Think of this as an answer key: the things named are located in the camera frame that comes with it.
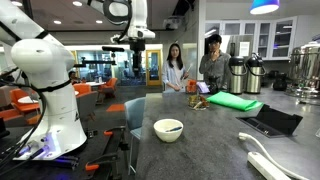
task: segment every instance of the bowl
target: bowl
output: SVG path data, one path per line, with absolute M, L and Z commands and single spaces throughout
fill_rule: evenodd
M 176 119 L 162 119 L 154 123 L 153 128 L 159 139 L 174 142 L 181 135 L 183 124 Z

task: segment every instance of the long hair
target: long hair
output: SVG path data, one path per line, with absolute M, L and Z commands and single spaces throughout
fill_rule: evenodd
M 173 64 L 171 63 L 171 60 L 173 59 L 172 55 L 171 55 L 171 50 L 172 50 L 173 47 L 177 47 L 179 49 L 179 55 L 177 57 L 177 65 L 178 65 L 178 68 L 181 70 L 183 68 L 183 62 L 182 62 L 182 59 L 181 59 L 181 49 L 180 49 L 179 44 L 177 44 L 177 43 L 171 44 L 171 46 L 169 48 L 169 54 L 168 54 L 167 61 L 169 63 L 169 66 L 171 68 L 173 68 Z

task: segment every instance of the table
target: table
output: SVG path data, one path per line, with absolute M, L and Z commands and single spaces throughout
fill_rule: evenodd
M 38 103 L 37 100 L 32 100 L 30 96 L 26 96 L 26 97 L 20 98 L 20 99 L 18 99 L 18 102 L 22 103 L 22 104 Z
M 261 152 L 250 141 L 240 141 L 244 132 L 258 139 L 280 165 L 309 179 L 320 177 L 320 108 L 298 105 L 297 98 L 283 92 L 262 89 L 260 95 L 241 95 L 257 99 L 271 108 L 304 118 L 295 137 L 267 138 L 236 119 L 256 116 L 260 108 L 248 112 L 210 104 L 203 111 L 187 107 L 187 94 L 147 94 L 142 136 L 139 146 L 136 179 L 264 179 L 247 162 L 250 151 Z M 153 124 L 160 119 L 174 118 L 184 130 L 174 143 L 163 143 L 154 132 Z
M 97 83 L 97 82 L 86 82 L 86 84 L 89 84 L 90 86 L 100 86 L 100 85 L 104 84 L 104 82 L 102 82 L 102 83 Z

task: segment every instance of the coffee urn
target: coffee urn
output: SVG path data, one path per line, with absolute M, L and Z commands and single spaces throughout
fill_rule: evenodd
M 266 74 L 262 58 L 258 54 L 252 53 L 252 57 L 246 62 L 246 67 L 248 74 L 245 92 L 259 94 L 261 90 L 261 78 Z
M 229 80 L 229 92 L 232 94 L 242 94 L 243 92 L 243 77 L 247 74 L 247 68 L 244 65 L 242 56 L 234 56 L 229 59 L 229 69 L 231 78 Z

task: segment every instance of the white cabinet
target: white cabinet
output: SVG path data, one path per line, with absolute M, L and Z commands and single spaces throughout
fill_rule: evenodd
M 258 21 L 257 33 L 253 52 L 257 52 L 263 59 L 269 59 L 272 21 Z
M 293 49 L 297 17 L 275 20 L 272 27 L 271 60 L 289 60 Z
M 264 60 L 289 60 L 294 47 L 297 17 L 270 21 L 206 21 L 207 37 L 220 35 L 253 35 L 253 52 Z

